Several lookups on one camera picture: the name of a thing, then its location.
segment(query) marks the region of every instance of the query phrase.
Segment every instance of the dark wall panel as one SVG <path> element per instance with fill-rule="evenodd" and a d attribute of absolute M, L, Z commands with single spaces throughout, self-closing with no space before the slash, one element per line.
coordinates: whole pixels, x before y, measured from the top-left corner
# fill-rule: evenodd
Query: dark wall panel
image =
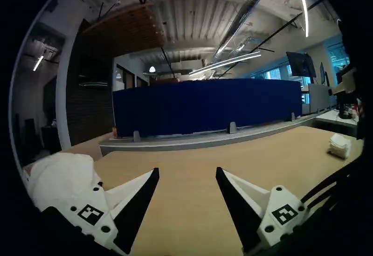
<path fill-rule="evenodd" d="M 82 57 L 97 59 L 107 72 L 107 87 L 79 86 Z M 94 54 L 91 46 L 78 36 L 72 49 L 66 83 L 66 113 L 72 145 L 111 131 L 114 125 L 111 98 L 112 59 Z"/>

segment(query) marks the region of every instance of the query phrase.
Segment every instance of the blue room divider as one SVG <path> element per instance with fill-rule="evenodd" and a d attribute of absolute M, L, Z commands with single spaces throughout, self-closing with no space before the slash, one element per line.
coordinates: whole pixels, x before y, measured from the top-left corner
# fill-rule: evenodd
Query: blue room divider
<path fill-rule="evenodd" d="M 285 80 L 187 81 L 115 91 L 113 106 L 120 137 L 190 134 L 297 117 L 302 92 Z"/>

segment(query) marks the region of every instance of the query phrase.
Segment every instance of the white cloth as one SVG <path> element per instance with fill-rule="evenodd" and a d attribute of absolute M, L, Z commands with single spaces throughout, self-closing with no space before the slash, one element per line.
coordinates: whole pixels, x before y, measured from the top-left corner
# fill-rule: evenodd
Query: white cloth
<path fill-rule="evenodd" d="M 334 134 L 329 140 L 328 151 L 346 159 L 350 154 L 351 140 L 344 138 L 341 135 Z"/>
<path fill-rule="evenodd" d="M 34 204 L 43 211 L 99 181 L 91 156 L 56 153 L 34 163 L 27 190 Z"/>

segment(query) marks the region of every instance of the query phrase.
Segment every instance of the napkin stack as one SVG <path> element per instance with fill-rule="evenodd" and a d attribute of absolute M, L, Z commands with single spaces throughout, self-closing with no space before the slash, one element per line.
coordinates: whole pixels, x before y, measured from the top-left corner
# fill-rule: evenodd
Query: napkin stack
<path fill-rule="evenodd" d="M 351 140 L 342 137 L 341 135 L 334 134 L 329 140 L 328 151 L 346 159 L 350 154 Z"/>

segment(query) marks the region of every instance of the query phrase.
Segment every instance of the table surface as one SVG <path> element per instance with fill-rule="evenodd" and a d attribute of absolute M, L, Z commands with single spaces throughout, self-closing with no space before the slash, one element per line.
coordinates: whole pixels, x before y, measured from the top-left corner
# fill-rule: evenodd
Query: table surface
<path fill-rule="evenodd" d="M 358 116 L 356 116 L 355 119 L 342 119 L 338 116 L 338 114 L 339 114 L 339 111 L 333 109 L 331 111 L 318 115 L 316 117 L 316 120 L 343 125 L 343 126 L 349 126 L 349 127 L 357 126 L 358 121 L 359 121 Z"/>
<path fill-rule="evenodd" d="M 112 152 L 95 162 L 105 190 L 154 167 L 160 179 L 131 255 L 239 255 L 242 244 L 215 179 L 221 166 L 270 190 L 284 185 L 298 198 L 359 156 L 351 139 L 347 160 L 327 154 L 333 132 L 298 127 L 247 142 L 210 148 Z"/>

